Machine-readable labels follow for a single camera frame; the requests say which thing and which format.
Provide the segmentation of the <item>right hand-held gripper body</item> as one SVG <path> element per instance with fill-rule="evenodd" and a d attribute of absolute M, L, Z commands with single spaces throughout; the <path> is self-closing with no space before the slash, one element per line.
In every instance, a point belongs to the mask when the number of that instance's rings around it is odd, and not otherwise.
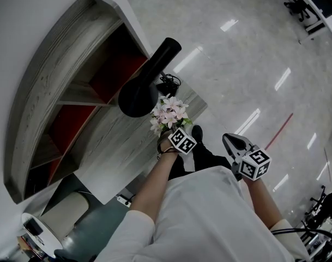
<path fill-rule="evenodd" d="M 233 157 L 232 172 L 255 181 L 265 175 L 271 165 L 270 155 L 257 145 L 238 152 Z"/>

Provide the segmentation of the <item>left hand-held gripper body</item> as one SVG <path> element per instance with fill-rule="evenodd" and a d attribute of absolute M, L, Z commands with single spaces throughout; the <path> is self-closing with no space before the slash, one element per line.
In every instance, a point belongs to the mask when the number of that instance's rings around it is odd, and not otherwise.
<path fill-rule="evenodd" d="M 171 143 L 171 147 L 165 151 L 162 151 L 161 143 L 165 140 L 168 140 Z M 170 129 L 164 131 L 159 137 L 157 142 L 157 152 L 158 154 L 163 154 L 174 149 L 176 152 L 188 154 L 192 151 L 196 144 L 197 142 L 195 139 L 188 135 L 182 127 Z"/>

